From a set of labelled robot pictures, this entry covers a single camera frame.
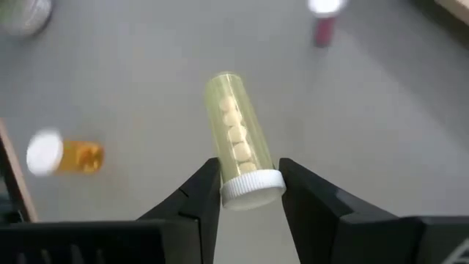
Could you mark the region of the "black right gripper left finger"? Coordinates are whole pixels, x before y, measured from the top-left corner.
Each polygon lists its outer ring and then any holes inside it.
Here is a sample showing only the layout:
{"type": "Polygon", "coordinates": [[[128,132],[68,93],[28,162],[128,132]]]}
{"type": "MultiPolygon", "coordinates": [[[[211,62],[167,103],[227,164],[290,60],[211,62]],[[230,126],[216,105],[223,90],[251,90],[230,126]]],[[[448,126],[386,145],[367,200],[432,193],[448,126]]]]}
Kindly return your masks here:
{"type": "Polygon", "coordinates": [[[221,208],[221,165],[208,159],[171,195],[140,217],[159,221],[165,264],[213,264],[221,208]]]}

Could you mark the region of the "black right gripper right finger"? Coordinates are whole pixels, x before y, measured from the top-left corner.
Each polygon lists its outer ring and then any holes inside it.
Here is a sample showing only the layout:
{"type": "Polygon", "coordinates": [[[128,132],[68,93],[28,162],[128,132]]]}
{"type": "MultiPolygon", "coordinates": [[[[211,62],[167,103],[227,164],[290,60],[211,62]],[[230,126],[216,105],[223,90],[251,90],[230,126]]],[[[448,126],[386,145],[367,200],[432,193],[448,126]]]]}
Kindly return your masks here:
{"type": "Polygon", "coordinates": [[[335,186],[290,158],[279,169],[282,205],[301,264],[414,264],[416,217],[398,217],[335,186]]]}

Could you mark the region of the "wide pale green pill bottle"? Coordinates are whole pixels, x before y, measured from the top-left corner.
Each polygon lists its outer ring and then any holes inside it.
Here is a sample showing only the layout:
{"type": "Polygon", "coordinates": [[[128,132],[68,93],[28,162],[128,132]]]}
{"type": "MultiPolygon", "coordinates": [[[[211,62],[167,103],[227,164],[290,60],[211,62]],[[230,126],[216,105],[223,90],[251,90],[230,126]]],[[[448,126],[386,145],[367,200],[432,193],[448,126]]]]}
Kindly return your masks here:
{"type": "Polygon", "coordinates": [[[286,191],[241,77],[222,72],[207,82],[205,104],[221,165],[221,201],[229,210],[251,210],[286,191]]]}

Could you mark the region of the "tall orange pill bottle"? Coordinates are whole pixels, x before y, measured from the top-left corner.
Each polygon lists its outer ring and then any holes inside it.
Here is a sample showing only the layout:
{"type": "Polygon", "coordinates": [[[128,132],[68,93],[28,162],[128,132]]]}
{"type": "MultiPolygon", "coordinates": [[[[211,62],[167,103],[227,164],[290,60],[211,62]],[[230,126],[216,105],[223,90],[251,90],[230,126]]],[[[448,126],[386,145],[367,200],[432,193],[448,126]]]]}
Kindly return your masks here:
{"type": "Polygon", "coordinates": [[[66,139],[52,128],[36,132],[26,150],[28,169],[38,177],[59,173],[93,174],[100,170],[104,157],[101,144],[66,139]]]}

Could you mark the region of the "slim dark red pill bottle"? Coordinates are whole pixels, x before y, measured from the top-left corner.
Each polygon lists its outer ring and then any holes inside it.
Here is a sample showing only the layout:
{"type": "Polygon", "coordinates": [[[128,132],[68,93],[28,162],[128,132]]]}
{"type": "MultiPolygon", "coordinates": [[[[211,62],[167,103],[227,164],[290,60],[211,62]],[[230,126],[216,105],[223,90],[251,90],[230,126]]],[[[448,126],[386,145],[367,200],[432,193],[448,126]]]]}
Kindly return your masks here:
{"type": "Polygon", "coordinates": [[[308,0],[308,9],[313,15],[314,44],[327,47],[333,39],[336,19],[349,0],[308,0]]]}

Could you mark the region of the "green artificial potted plant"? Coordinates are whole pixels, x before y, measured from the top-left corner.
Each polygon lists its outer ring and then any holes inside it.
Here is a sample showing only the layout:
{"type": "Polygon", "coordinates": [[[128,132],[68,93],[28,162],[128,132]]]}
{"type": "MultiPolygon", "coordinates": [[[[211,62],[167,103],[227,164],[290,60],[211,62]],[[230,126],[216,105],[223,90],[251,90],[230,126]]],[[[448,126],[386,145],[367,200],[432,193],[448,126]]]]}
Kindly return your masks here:
{"type": "Polygon", "coordinates": [[[28,37],[43,29],[53,13],[53,0],[0,0],[0,33],[28,37]]]}

